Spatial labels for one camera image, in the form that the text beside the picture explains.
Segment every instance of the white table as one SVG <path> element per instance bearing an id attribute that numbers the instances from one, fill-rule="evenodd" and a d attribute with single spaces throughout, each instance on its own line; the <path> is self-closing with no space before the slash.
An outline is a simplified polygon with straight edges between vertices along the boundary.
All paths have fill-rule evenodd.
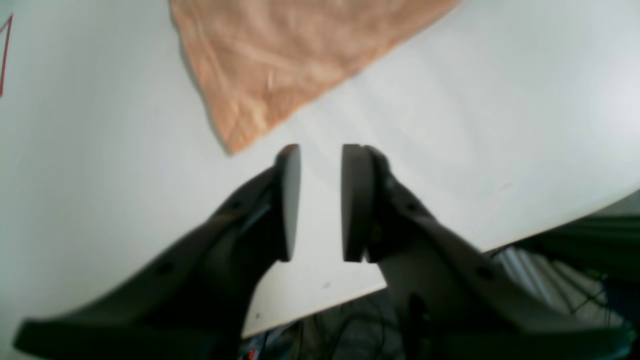
<path id="1" fill-rule="evenodd" d="M 343 143 L 368 143 L 488 250 L 640 188 L 640 3 L 467 1 L 236 156 L 167 1 L 16 1 L 0 99 L 0 356 L 25 316 L 110 290 L 301 144 L 294 260 L 245 336 L 385 287 L 343 263 Z"/>

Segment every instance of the screw hole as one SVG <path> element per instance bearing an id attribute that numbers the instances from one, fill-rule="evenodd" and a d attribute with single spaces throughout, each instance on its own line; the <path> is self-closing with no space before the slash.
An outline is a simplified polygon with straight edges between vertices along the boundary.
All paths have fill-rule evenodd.
<path id="1" fill-rule="evenodd" d="M 172 271 L 173 271 L 173 263 L 170 261 L 167 261 L 166 263 L 160 265 L 157 269 L 156 269 L 156 275 L 158 276 L 166 276 L 169 275 Z"/>
<path id="2" fill-rule="evenodd" d="M 476 268 L 476 274 L 485 280 L 493 280 L 493 272 L 484 266 Z"/>

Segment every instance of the white tabletop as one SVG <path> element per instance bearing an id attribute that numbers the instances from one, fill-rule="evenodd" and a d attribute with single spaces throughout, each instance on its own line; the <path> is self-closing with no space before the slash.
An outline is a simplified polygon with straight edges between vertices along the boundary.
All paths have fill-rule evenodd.
<path id="1" fill-rule="evenodd" d="M 294 260 L 244 335 L 384 288 L 343 263 L 340 147 L 368 143 L 482 250 L 640 188 L 640 3 L 466 1 L 225 154 L 167 1 L 16 1 L 0 99 L 0 356 L 25 316 L 85 304 L 302 149 Z"/>

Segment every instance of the black cable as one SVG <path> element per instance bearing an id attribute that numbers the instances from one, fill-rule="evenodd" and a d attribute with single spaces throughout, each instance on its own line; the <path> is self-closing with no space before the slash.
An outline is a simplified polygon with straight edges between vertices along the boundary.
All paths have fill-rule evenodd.
<path id="1" fill-rule="evenodd" d="M 373 307 L 376 308 L 377 312 L 378 312 L 378 316 L 380 317 L 380 345 L 378 345 L 378 349 L 376 350 L 376 352 L 374 353 L 373 356 L 373 360 L 377 360 L 380 355 L 382 355 L 382 351 L 385 348 L 385 318 L 382 314 L 382 309 L 380 309 L 380 306 L 378 306 L 375 302 L 373 302 L 373 300 L 371 300 L 371 298 L 367 298 L 367 302 L 370 303 Z"/>
<path id="2" fill-rule="evenodd" d="M 571 285 L 571 287 L 574 288 L 576 291 L 583 294 L 585 297 L 591 296 L 590 292 L 588 292 L 582 286 L 580 286 L 577 282 L 575 282 L 571 277 L 569 277 L 569 275 L 566 275 L 564 271 L 562 271 L 555 263 L 549 263 L 549 266 L 551 266 L 556 271 L 556 273 L 558 274 L 558 276 L 562 278 L 562 280 L 564 280 L 567 284 Z M 591 301 L 592 303 L 602 308 L 605 308 L 605 309 L 609 308 L 607 304 L 601 302 L 596 298 L 592 298 Z"/>
<path id="3" fill-rule="evenodd" d="M 584 299 L 583 302 L 581 302 L 578 306 L 575 307 L 575 309 L 573 309 L 572 313 L 575 314 L 580 308 L 582 308 L 583 306 L 585 306 L 586 304 L 589 304 L 594 298 L 597 298 L 598 296 L 600 296 L 600 294 L 602 294 L 604 292 L 604 289 L 600 289 L 600 291 L 598 291 L 597 293 L 590 295 L 589 297 L 587 297 L 586 299 Z"/>
<path id="4" fill-rule="evenodd" d="M 300 320 L 300 338 L 298 339 L 298 360 L 302 359 L 302 345 L 305 341 L 305 323 Z"/>
<path id="5" fill-rule="evenodd" d="M 269 337 L 269 331 L 266 331 L 264 333 L 264 338 L 262 339 L 262 347 L 260 348 L 260 352 L 258 353 L 258 356 L 256 357 L 256 360 L 260 359 L 262 357 L 263 352 L 267 349 L 267 338 Z"/>
<path id="6" fill-rule="evenodd" d="M 313 330 L 316 335 L 316 340 L 319 343 L 320 354 L 326 354 L 326 336 L 324 336 L 324 326 L 320 324 L 320 316 L 318 314 L 313 315 Z"/>
<path id="7" fill-rule="evenodd" d="M 495 249 L 491 254 L 489 254 L 489 258 L 490 259 L 495 258 L 496 256 L 502 254 L 507 248 L 508 248 L 508 246 L 503 246 L 503 247 L 501 247 L 499 249 Z"/>
<path id="8" fill-rule="evenodd" d="M 533 262 L 537 264 L 538 270 L 540 270 L 543 273 L 543 275 L 549 280 L 549 282 L 551 282 L 551 285 L 556 289 L 558 294 L 560 294 L 560 298 L 563 300 L 564 304 L 567 306 L 567 309 L 569 310 L 569 312 L 573 315 L 575 313 L 573 304 L 571 303 L 571 300 L 569 300 L 569 297 L 566 295 L 566 293 L 562 289 L 562 286 L 560 286 L 560 284 L 558 284 L 556 279 L 553 276 L 551 276 L 549 271 L 544 266 L 542 266 L 542 264 L 540 263 L 537 257 L 532 256 L 531 258 L 533 259 Z"/>
<path id="9" fill-rule="evenodd" d="M 356 320 L 362 321 L 362 322 L 373 322 L 376 324 L 380 324 L 383 327 L 383 330 L 385 332 L 387 328 L 398 330 L 398 327 L 396 325 L 388 323 L 382 317 L 373 317 L 366 313 L 353 313 L 349 315 L 346 319 L 344 319 L 344 321 L 341 323 L 340 327 L 338 328 L 338 331 L 335 333 L 335 336 L 333 337 L 333 341 L 330 342 L 329 351 L 327 352 L 327 357 L 326 357 L 327 360 L 333 359 L 333 356 L 335 355 L 335 351 L 338 349 L 338 345 L 340 344 L 340 341 L 342 339 L 342 335 L 344 334 L 344 331 L 349 327 L 349 325 L 352 322 Z M 379 350 L 377 350 L 377 352 L 382 351 L 385 340 L 386 340 L 385 333 L 381 333 L 381 345 L 378 345 Z"/>

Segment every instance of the orange cloth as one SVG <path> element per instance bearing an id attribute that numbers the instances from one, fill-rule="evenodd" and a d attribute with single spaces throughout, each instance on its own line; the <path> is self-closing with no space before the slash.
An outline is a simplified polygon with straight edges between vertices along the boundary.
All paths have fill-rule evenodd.
<path id="1" fill-rule="evenodd" d="M 172 0 L 193 71 L 231 152 L 458 0 Z"/>

